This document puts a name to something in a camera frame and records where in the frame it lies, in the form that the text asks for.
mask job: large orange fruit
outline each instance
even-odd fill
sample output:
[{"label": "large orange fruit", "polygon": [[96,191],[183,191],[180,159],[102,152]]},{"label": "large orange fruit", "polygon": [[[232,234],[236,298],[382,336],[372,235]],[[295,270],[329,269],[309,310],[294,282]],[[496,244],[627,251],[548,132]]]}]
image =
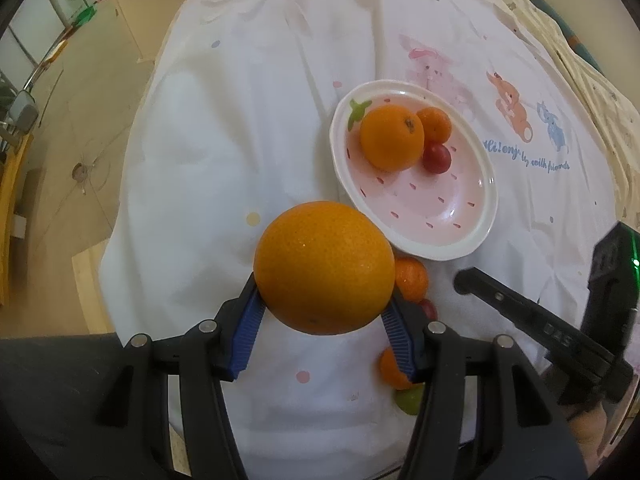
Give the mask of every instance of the large orange fruit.
[{"label": "large orange fruit", "polygon": [[400,371],[400,368],[398,368],[396,356],[391,346],[387,347],[385,351],[380,354],[378,370],[382,380],[396,390],[408,390],[414,386],[407,376]]},{"label": "large orange fruit", "polygon": [[396,258],[396,285],[403,298],[418,303],[424,299],[429,288],[427,269],[410,256]]},{"label": "large orange fruit", "polygon": [[360,145],[366,159],[382,171],[412,167],[424,151],[418,116],[399,105],[374,108],[360,123]]},{"label": "large orange fruit", "polygon": [[373,321],[394,288],[394,256],[362,213],[335,202],[285,211],[264,231],[254,257],[264,303],[284,324],[316,335]]},{"label": "large orange fruit", "polygon": [[422,123],[426,142],[444,144],[449,140],[453,126],[451,119],[444,110],[435,106],[428,106],[418,110],[417,115]]}]

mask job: strawberry patterned plate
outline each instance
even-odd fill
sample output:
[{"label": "strawberry patterned plate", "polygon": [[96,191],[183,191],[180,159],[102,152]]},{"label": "strawberry patterned plate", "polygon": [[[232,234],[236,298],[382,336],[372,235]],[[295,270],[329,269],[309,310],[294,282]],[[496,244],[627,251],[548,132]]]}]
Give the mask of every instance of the strawberry patterned plate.
[{"label": "strawberry patterned plate", "polygon": [[[399,173],[369,164],[360,148],[360,121],[381,105],[412,112],[436,106],[451,118],[445,146],[449,171],[429,174],[421,161]],[[489,157],[466,120],[437,95],[394,80],[364,83],[338,103],[329,130],[338,180],[356,208],[398,249],[430,260],[452,260],[475,251],[489,234],[498,190]]]}]

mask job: plate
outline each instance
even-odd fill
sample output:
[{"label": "plate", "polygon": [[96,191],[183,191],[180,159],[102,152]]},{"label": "plate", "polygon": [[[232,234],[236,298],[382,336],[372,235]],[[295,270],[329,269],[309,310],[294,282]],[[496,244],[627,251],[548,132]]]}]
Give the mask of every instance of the plate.
[{"label": "plate", "polygon": [[[398,173],[377,170],[360,148],[360,121],[392,103],[412,112],[444,110],[453,130],[447,173],[428,173],[421,161]],[[469,123],[436,94],[411,83],[378,80],[351,90],[338,103],[329,130],[335,173],[354,206],[398,249],[430,260],[452,260],[475,251],[489,234],[498,190],[489,157]]]}]

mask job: silver bolt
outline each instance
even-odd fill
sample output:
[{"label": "silver bolt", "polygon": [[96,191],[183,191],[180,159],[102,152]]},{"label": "silver bolt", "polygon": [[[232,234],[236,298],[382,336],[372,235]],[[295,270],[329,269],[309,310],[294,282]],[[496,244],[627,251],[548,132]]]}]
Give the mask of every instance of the silver bolt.
[{"label": "silver bolt", "polygon": [[141,346],[146,345],[146,342],[149,338],[145,334],[136,334],[130,340],[131,346],[135,348],[140,348]]},{"label": "silver bolt", "polygon": [[447,329],[447,325],[439,321],[431,321],[427,325],[427,328],[432,334],[444,334],[444,331]]},{"label": "silver bolt", "polygon": [[502,348],[511,348],[513,346],[513,338],[506,334],[500,334],[496,338],[495,342],[497,342],[498,346]]},{"label": "silver bolt", "polygon": [[218,328],[218,324],[212,319],[205,319],[203,322],[201,322],[198,325],[198,329],[200,329],[200,331],[205,334],[209,332],[213,332],[217,328]]}]

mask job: beige tile floor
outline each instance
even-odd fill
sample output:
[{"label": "beige tile floor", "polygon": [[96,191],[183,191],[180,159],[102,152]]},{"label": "beige tile floor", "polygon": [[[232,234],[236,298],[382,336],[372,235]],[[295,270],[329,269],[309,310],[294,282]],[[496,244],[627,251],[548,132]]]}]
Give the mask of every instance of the beige tile floor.
[{"label": "beige tile floor", "polygon": [[[0,307],[0,337],[87,332],[71,257],[113,229],[129,127],[153,70],[137,59],[122,17],[103,1],[34,85],[42,111],[63,70],[33,130],[17,203],[27,234],[12,238],[12,297]],[[93,161],[83,194],[71,171]]]}]

